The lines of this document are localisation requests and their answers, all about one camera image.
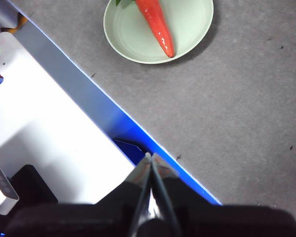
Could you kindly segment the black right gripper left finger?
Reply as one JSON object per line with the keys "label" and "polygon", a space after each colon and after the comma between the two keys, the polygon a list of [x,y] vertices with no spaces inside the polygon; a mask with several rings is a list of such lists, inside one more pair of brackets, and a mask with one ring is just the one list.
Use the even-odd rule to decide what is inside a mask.
{"label": "black right gripper left finger", "polygon": [[9,237],[127,237],[135,232],[150,194],[151,154],[97,204],[23,208],[8,223]]}

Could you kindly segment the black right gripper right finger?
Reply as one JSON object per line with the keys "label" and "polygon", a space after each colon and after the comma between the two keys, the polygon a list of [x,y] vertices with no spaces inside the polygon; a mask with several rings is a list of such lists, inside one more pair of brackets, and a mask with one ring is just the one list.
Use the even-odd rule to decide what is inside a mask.
{"label": "black right gripper right finger", "polygon": [[214,205],[185,184],[159,154],[151,157],[157,203],[182,237],[296,237],[296,220],[266,206]]}

